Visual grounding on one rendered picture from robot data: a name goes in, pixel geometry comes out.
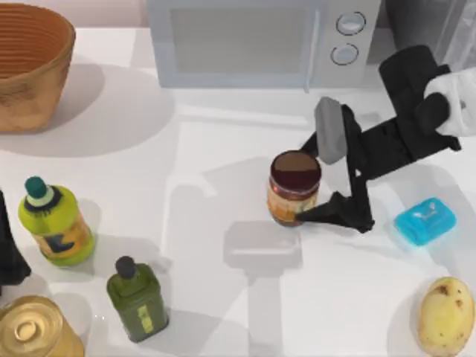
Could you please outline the dark green bottle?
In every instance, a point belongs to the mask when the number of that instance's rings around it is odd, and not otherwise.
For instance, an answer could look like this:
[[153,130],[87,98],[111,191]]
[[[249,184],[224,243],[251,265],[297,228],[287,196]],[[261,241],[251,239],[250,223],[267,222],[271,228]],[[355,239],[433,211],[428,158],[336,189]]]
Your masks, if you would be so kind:
[[122,256],[116,260],[115,269],[106,291],[129,340],[138,343],[167,328],[169,316],[161,285],[151,267]]

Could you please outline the brown-lidded sauce jar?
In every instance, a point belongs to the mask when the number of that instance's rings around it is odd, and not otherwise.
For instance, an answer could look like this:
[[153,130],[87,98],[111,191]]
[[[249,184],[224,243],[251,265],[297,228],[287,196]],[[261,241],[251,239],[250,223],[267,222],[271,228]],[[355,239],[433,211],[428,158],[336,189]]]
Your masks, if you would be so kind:
[[267,205],[273,219],[284,226],[298,226],[296,216],[317,202],[322,169],[318,160],[302,150],[287,150],[270,165]]

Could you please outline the brown wicker basket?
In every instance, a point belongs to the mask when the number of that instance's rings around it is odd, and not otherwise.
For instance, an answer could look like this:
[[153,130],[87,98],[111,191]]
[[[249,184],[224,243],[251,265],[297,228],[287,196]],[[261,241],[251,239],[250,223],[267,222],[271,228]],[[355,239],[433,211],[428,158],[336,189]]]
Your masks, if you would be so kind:
[[50,122],[68,76],[76,31],[61,14],[0,3],[0,133]]

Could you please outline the round microwave knob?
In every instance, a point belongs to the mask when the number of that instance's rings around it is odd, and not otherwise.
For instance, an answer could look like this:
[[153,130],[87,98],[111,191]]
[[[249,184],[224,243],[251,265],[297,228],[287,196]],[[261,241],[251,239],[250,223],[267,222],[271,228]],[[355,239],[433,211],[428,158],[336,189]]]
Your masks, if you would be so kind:
[[354,36],[363,31],[367,20],[363,13],[354,11],[340,15],[336,21],[336,30],[343,36]]
[[359,49],[350,43],[344,43],[335,46],[331,53],[330,59],[339,66],[346,66],[353,64],[359,57]]

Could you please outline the microwave oven door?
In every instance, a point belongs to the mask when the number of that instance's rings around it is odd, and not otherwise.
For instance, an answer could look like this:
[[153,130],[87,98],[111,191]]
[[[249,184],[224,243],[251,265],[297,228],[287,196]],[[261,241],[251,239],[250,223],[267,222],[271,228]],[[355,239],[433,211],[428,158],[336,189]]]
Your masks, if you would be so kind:
[[147,0],[165,88],[307,88],[316,0]]

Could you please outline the gold can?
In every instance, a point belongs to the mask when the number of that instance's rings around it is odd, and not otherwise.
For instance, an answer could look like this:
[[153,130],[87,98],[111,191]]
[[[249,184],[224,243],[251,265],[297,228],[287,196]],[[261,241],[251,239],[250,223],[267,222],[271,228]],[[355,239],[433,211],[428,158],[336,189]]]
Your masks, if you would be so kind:
[[0,307],[0,357],[85,357],[85,350],[55,302],[27,295]]

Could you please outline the blue soap box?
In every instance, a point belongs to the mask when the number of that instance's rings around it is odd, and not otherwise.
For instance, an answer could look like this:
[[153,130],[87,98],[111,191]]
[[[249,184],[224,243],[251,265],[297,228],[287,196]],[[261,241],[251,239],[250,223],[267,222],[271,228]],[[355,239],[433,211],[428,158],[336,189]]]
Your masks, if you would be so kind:
[[433,197],[400,213],[393,223],[410,244],[420,247],[453,229],[457,217],[443,201]]

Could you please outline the yellow potato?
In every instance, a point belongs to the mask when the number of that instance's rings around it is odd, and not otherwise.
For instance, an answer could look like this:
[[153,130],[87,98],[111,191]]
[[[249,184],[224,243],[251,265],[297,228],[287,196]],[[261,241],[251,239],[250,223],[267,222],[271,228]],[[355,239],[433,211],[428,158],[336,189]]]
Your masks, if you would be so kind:
[[455,357],[468,342],[476,321],[476,302],[455,277],[435,280],[419,308],[418,339],[431,357]]

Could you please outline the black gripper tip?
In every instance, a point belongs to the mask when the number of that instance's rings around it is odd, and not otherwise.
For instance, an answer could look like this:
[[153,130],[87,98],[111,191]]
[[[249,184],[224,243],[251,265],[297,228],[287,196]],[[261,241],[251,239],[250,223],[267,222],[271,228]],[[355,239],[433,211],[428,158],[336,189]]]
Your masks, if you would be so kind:
[[4,194],[0,190],[0,296],[5,286],[18,286],[31,274],[10,229]]

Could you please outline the pale microwave oven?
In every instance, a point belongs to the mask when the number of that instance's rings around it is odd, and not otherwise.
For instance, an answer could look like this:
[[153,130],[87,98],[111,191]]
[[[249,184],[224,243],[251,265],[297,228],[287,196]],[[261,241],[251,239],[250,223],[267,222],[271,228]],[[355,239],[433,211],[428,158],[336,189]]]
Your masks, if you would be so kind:
[[[316,0],[320,12],[318,44],[310,89],[353,87],[363,77],[382,0]],[[358,11],[367,24],[354,36],[343,36],[336,30],[336,21],[344,13]],[[332,49],[344,43],[359,49],[358,59],[351,65],[339,66],[332,62]]]

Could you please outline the yellow-green bottle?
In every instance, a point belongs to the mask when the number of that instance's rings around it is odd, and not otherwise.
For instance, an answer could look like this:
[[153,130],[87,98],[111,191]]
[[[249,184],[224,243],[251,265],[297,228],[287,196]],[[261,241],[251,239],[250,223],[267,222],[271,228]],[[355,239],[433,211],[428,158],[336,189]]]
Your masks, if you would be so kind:
[[75,266],[87,260],[95,238],[75,195],[66,187],[46,184],[38,176],[28,178],[25,189],[19,220],[45,259],[56,266]]

